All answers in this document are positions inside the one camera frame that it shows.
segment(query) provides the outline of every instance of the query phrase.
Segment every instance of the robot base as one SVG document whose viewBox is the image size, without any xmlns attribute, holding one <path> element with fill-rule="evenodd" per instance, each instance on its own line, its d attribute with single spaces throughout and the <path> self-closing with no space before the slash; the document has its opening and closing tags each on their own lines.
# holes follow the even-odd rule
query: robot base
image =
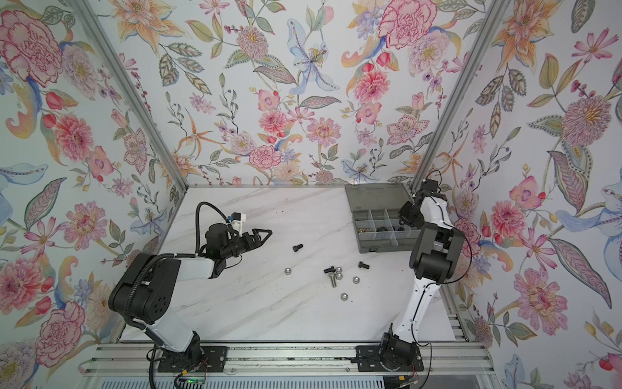
<svg viewBox="0 0 622 389">
<path fill-rule="evenodd" d="M 202 365 L 196 372 L 203 373 L 207 369 L 208 373 L 222 373 L 227 362 L 227 347 L 225 346 L 201 346 L 203 353 L 207 355 L 207 366 Z M 157 367 L 159 373 L 181 373 L 182 368 L 176 367 L 175 362 L 163 356 Z"/>
</svg>

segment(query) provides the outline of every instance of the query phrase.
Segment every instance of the red berry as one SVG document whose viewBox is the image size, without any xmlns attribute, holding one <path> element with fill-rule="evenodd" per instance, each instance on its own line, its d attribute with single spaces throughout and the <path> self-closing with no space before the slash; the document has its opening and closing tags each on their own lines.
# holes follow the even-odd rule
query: red berry
<svg viewBox="0 0 622 389">
<path fill-rule="evenodd" d="M 598 364 L 602 369 L 607 370 L 608 372 L 613 370 L 613 366 L 611 366 L 611 364 L 607 360 L 601 359 L 600 361 L 598 361 Z"/>
</svg>

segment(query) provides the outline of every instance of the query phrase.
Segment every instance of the floral wallpaper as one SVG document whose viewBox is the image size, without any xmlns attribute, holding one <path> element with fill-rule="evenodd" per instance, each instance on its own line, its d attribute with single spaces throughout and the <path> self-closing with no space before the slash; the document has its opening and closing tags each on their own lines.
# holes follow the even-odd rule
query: floral wallpaper
<svg viewBox="0 0 622 389">
<path fill-rule="evenodd" d="M 621 12 L 513 0 L 430 170 L 466 235 L 468 337 L 508 389 L 622 388 Z"/>
<path fill-rule="evenodd" d="M 408 180 L 487 5 L 90 3 L 190 185 Z"/>
<path fill-rule="evenodd" d="M 182 193 L 64 1 L 0 1 L 0 56 L 0 388 L 75 387 Z"/>
</svg>

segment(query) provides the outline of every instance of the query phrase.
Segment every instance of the black mounting plate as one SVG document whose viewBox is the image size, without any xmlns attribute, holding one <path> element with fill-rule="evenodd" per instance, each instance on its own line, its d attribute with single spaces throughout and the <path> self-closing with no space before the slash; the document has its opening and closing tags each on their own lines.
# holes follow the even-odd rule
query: black mounting plate
<svg viewBox="0 0 622 389">
<path fill-rule="evenodd" d="M 401 365 L 397 369 L 385 368 L 381 362 L 381 357 L 378 355 L 378 347 L 380 346 L 356 346 L 359 372 L 412 372 L 412 365 Z M 417 348 L 413 364 L 416 372 L 424 371 L 424 363 L 419 348 Z"/>
<path fill-rule="evenodd" d="M 196 372 L 203 373 L 207 369 L 208 373 L 222 373 L 227 362 L 227 347 L 225 346 L 201 346 L 207 355 L 207 366 L 202 365 Z M 158 363 L 158 373 L 181 373 L 182 368 L 175 367 L 167 358 Z"/>
</svg>

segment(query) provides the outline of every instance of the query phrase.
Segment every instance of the white marble table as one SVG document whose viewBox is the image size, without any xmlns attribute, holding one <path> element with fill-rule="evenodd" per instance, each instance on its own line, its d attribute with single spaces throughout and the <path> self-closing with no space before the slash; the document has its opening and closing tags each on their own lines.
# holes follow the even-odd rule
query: white marble table
<svg viewBox="0 0 622 389">
<path fill-rule="evenodd" d="M 360 254 L 343 188 L 190 189 L 160 252 L 193 252 L 195 207 L 209 201 L 226 215 L 247 215 L 244 231 L 271 229 L 264 246 L 220 277 L 177 283 L 171 308 L 202 340 L 379 340 L 404 308 L 414 274 L 410 253 Z M 222 219 L 201 212 L 201 236 Z M 292 246 L 304 247 L 295 253 Z M 237 259 L 228 260 L 228 265 Z M 359 269 L 359 261 L 370 269 Z M 343 268 L 332 288 L 323 269 Z M 285 275 L 285 268 L 292 268 Z M 352 278 L 361 278 L 354 284 Z M 346 302 L 340 299 L 347 293 Z M 430 305 L 421 341 L 455 340 L 440 298 Z M 127 327 L 121 341 L 148 340 Z"/>
</svg>

